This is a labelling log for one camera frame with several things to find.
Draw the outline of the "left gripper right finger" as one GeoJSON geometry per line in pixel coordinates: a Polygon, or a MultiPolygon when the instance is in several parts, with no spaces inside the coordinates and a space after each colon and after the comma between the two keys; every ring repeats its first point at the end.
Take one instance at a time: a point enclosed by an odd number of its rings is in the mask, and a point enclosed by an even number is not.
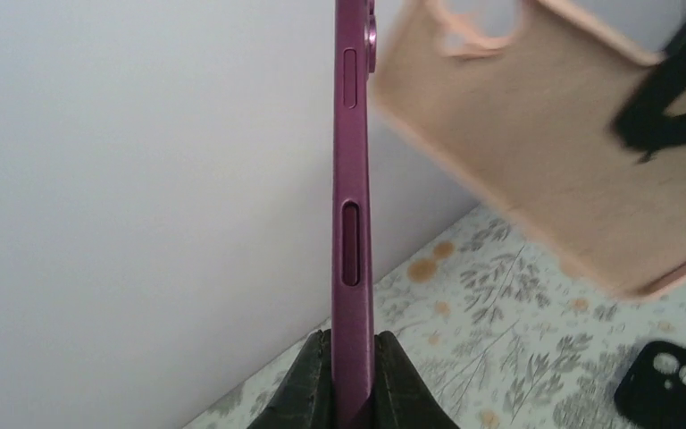
{"type": "Polygon", "coordinates": [[[457,429],[432,396],[396,335],[375,336],[374,426],[379,429],[457,429]]]}

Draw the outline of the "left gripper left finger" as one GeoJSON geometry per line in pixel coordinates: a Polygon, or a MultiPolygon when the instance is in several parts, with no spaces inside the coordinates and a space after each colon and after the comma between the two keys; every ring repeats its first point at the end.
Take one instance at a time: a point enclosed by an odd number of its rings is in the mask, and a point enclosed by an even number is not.
{"type": "Polygon", "coordinates": [[[332,428],[330,350],[330,330],[310,334],[271,400],[248,428],[332,428]]]}

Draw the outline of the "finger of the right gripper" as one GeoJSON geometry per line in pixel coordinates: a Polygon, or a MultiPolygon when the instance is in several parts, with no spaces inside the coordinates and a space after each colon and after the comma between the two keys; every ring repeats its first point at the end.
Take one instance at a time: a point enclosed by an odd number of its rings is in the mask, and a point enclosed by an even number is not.
{"type": "Polygon", "coordinates": [[[666,113],[686,90],[686,20],[664,53],[666,59],[641,82],[612,122],[623,144],[642,153],[642,164],[658,151],[686,146],[686,114],[666,113]]]}

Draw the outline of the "phone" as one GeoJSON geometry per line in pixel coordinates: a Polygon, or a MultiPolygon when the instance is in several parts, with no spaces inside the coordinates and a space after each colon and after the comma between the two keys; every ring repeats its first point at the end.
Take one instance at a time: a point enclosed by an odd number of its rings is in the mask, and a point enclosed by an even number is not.
{"type": "Polygon", "coordinates": [[[686,428],[686,349],[647,343],[616,388],[614,403],[639,428],[686,428]]]}
{"type": "Polygon", "coordinates": [[[489,37],[441,1],[408,1],[371,94],[391,126],[544,242],[570,273],[625,298],[686,282],[686,147],[646,163],[618,111],[675,60],[572,1],[521,1],[489,37]]]}

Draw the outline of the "magenta smartphone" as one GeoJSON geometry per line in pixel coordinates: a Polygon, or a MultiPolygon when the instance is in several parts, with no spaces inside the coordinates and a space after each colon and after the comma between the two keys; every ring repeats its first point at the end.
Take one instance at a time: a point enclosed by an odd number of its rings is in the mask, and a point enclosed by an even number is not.
{"type": "Polygon", "coordinates": [[[335,3],[331,376],[338,428],[373,425],[374,349],[367,81],[376,66],[372,1],[335,3]]]}

